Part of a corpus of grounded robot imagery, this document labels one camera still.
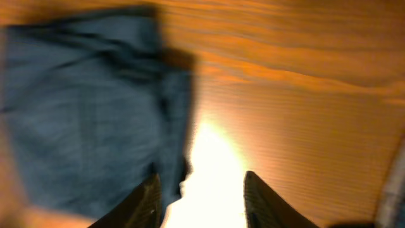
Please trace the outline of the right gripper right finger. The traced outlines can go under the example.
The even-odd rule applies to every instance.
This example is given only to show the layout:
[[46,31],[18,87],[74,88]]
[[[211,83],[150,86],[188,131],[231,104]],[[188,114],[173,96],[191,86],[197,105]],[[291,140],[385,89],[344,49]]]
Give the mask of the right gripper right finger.
[[318,228],[253,171],[244,178],[244,204],[248,228]]

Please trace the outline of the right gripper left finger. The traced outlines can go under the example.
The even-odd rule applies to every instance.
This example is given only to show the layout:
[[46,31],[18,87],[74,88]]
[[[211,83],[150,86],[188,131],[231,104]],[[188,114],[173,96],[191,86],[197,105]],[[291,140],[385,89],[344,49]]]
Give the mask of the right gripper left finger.
[[161,211],[159,175],[152,174],[89,228],[160,228]]

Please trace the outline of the dark navy shorts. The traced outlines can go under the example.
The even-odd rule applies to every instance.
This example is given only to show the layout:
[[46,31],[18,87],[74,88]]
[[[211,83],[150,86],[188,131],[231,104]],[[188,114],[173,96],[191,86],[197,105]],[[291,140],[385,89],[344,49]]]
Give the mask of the dark navy shorts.
[[5,29],[1,109],[29,202],[98,219],[151,174],[180,199],[191,72],[157,9],[102,9]]

